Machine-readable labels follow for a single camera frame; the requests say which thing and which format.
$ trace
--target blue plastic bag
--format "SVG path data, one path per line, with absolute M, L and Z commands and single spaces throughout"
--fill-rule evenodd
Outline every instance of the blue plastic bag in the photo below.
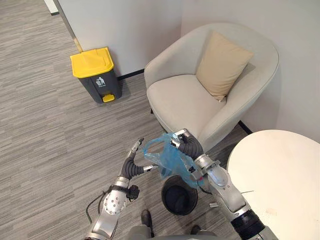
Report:
M 144 158 L 159 166 L 160 175 L 165 178 L 170 175 L 179 175 L 192 188 L 204 184 L 203 180 L 198 182 L 188 171 L 189 168 L 197 169 L 196 164 L 191 157 L 183 154 L 170 144 L 173 133 L 163 134 L 161 137 L 153 139 L 146 143 L 143 148 Z M 148 149 L 152 144 L 163 143 L 162 153 L 149 153 Z

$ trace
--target person's shoe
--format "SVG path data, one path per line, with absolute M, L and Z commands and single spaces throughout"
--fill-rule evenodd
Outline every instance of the person's shoe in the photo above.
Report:
M 143 210 L 141 213 L 141 223 L 146 225 L 151 229 L 151 237 L 153 238 L 155 236 L 154 230 L 152 227 L 152 219 L 151 219 L 151 214 L 148 210 Z
M 201 228 L 198 226 L 198 225 L 194 225 L 192 228 L 191 228 L 191 232 L 190 234 L 191 235 L 197 235 L 199 232 L 200 232 Z

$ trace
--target white armchair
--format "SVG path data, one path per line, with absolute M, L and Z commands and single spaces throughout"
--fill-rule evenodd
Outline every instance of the white armchair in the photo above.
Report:
M 222 102 L 195 75 L 212 30 L 254 53 Z M 189 32 L 145 67 L 146 93 L 166 131 L 188 129 L 206 152 L 232 131 L 271 81 L 278 64 L 278 52 L 264 36 L 242 25 L 212 23 Z

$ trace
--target cable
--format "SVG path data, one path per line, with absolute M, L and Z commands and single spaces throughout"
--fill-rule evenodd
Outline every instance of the cable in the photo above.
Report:
M 91 217 L 90 217 L 90 215 L 89 215 L 89 212 L 88 212 L 90 205 L 93 204 L 95 201 L 97 201 L 98 198 L 100 198 L 99 204 L 98 204 L 98 214 L 100 214 L 100 204 L 101 204 L 101 201 L 102 201 L 102 199 L 104 198 L 104 196 L 105 196 L 106 194 L 109 194 L 109 193 L 111 192 L 112 186 L 113 186 L 113 185 L 111 185 L 107 191 L 102 191 L 102 193 L 101 193 L 99 196 L 97 196 L 92 202 L 90 202 L 90 203 L 88 204 L 88 206 L 86 207 L 86 209 L 85 209 L 85 214 L 86 214 L 86 216 L 87 216 L 90 224 L 92 224 L 92 219 L 91 219 Z
M 103 197 L 103 196 L 104 196 L 104 193 L 101 193 L 99 196 L 97 196 L 92 202 L 90 202 L 90 203 L 88 204 L 88 206 L 87 206 L 86 209 L 85 209 L 85 214 L 86 214 L 86 216 L 87 216 L 90 224 L 92 224 L 92 219 L 91 219 L 91 217 L 90 217 L 90 215 L 89 215 L 88 209 L 89 209 L 90 205 L 93 204 L 98 198 L 101 198 L 101 196 Z
M 107 194 L 107 192 L 103 192 L 103 195 L 100 197 L 100 200 L 99 200 L 99 203 L 98 203 L 98 214 L 100 214 L 100 205 L 101 205 L 101 202 L 102 202 L 102 199 L 104 199 L 104 196 Z
M 198 181 L 196 181 L 196 183 L 198 184 L 199 188 L 201 189 L 201 191 L 202 191 L 203 193 L 212 195 L 211 192 L 204 190 L 204 189 L 199 185 L 199 182 L 198 182 Z

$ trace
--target round white table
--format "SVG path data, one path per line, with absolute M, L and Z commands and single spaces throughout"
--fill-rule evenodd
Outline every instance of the round white table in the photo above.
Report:
M 235 146 L 227 169 L 280 240 L 320 239 L 319 143 L 289 131 L 255 132 Z

